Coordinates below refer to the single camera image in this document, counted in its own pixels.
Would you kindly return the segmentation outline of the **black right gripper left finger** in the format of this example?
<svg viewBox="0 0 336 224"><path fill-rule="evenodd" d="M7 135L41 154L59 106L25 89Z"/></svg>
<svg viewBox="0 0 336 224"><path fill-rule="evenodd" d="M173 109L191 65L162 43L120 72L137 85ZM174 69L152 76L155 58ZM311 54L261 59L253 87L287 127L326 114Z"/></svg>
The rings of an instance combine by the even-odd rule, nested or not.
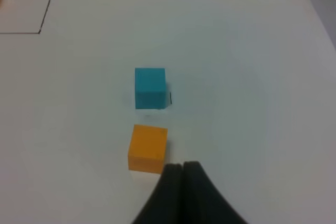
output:
<svg viewBox="0 0 336 224"><path fill-rule="evenodd" d="M167 164L150 198L133 223L178 223L181 205L182 165Z"/></svg>

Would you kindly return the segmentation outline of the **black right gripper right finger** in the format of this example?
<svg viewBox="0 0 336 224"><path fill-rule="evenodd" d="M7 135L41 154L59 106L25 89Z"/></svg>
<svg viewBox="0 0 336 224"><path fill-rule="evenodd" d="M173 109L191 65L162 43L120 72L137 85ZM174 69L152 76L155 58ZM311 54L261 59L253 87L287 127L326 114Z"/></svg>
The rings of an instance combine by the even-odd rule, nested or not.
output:
<svg viewBox="0 0 336 224"><path fill-rule="evenodd" d="M182 223L245 223L199 162L183 164Z"/></svg>

